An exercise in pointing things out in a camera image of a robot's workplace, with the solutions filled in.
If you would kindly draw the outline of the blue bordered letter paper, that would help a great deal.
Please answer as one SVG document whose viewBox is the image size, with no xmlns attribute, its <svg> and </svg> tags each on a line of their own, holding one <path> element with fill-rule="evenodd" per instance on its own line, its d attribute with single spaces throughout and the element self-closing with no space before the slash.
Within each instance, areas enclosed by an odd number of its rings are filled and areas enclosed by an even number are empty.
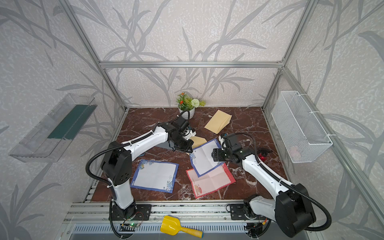
<svg viewBox="0 0 384 240">
<path fill-rule="evenodd" d="M 212 157 L 213 150 L 220 148 L 219 141 L 213 139 L 193 149 L 193 152 L 189 154 L 191 165 L 198 177 L 213 171 L 223 164 L 223 162 L 215 162 Z"/>
</svg>

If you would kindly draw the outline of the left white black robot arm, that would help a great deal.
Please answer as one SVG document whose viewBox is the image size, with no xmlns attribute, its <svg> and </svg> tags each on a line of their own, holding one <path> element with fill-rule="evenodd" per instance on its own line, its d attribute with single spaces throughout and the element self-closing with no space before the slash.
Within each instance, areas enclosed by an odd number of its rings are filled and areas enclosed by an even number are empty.
<svg viewBox="0 0 384 240">
<path fill-rule="evenodd" d="M 106 150 L 91 157 L 85 166 L 86 174 L 111 188 L 113 202 L 118 208 L 123 211 L 131 209 L 135 202 L 130 185 L 133 161 L 139 155 L 163 143 L 171 144 L 173 151 L 192 153 L 194 141 L 191 137 L 195 135 L 196 130 L 182 116 L 170 122 L 157 123 L 153 130 L 146 134 L 122 144 L 112 142 Z M 91 164 L 101 156 L 104 157 L 101 169 L 106 179 L 91 172 Z"/>
</svg>

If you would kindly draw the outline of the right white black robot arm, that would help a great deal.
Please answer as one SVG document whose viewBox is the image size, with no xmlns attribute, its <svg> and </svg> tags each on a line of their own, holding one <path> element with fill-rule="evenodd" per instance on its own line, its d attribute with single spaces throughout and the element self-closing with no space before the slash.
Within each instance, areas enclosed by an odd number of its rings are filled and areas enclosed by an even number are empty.
<svg viewBox="0 0 384 240">
<path fill-rule="evenodd" d="M 321 232 L 332 224 L 330 212 L 310 197 L 302 185 L 281 177 L 257 155 L 257 149 L 245 148 L 238 140 L 239 133 L 219 136 L 220 147 L 214 149 L 215 162 L 238 164 L 251 174 L 270 193 L 272 199 L 254 197 L 246 204 L 254 215 L 262 215 L 277 223 L 287 237 L 301 231 Z"/>
</svg>

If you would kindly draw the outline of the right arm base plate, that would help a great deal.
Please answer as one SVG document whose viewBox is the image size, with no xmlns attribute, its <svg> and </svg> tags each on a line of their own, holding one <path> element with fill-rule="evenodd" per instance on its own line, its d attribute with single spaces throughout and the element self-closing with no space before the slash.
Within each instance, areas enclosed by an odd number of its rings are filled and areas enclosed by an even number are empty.
<svg viewBox="0 0 384 240">
<path fill-rule="evenodd" d="M 256 215 L 245 204 L 228 204 L 226 205 L 226 211 L 230 213 L 233 221 L 264 221 L 266 218 L 262 215 Z"/>
</svg>

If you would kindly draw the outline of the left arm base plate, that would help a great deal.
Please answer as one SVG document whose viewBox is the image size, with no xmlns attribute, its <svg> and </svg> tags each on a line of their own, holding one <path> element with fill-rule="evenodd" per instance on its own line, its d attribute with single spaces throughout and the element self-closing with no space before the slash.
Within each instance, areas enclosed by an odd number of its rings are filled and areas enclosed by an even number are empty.
<svg viewBox="0 0 384 240">
<path fill-rule="evenodd" d="M 110 208 L 109 220 L 112 221 L 148 221 L 151 214 L 152 205 L 133 203 L 127 209 L 123 210 L 115 203 Z"/>
</svg>

